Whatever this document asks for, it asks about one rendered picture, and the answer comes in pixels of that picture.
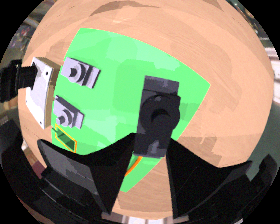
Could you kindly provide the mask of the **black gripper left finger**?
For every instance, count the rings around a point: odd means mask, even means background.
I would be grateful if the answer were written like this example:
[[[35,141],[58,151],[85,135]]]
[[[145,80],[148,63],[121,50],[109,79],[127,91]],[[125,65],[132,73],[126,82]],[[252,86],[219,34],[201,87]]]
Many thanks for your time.
[[[48,140],[39,139],[38,148],[47,167],[72,183],[87,188],[103,210],[101,214],[112,213],[125,173],[129,168],[135,149],[136,133],[121,137],[108,147],[88,155],[77,155],[68,149],[56,147]]]

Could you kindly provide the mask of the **green flat block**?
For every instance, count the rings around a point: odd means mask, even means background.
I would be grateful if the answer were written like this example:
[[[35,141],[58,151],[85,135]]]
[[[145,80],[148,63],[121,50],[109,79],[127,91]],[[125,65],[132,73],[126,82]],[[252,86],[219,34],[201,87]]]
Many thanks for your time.
[[[60,68],[52,101],[52,144],[88,155],[136,133],[144,75],[180,81],[179,139],[211,84],[144,41],[79,28]]]

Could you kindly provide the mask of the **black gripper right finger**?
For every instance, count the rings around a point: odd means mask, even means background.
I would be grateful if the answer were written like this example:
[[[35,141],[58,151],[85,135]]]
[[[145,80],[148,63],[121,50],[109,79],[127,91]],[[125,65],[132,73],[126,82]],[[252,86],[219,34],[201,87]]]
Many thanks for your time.
[[[249,160],[229,167],[214,167],[172,137],[165,161],[171,185],[173,220],[188,217],[188,213],[199,208],[226,183],[244,176],[253,163]]]

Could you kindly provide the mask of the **black micro servo with orange cable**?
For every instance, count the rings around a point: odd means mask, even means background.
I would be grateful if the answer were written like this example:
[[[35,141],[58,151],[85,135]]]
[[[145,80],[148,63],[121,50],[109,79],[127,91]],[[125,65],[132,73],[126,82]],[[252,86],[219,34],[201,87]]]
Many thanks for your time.
[[[167,155],[173,129],[179,125],[179,88],[180,81],[144,75],[133,149],[133,156],[139,156],[139,159],[131,165],[125,175],[131,173],[143,156],[161,159]]]

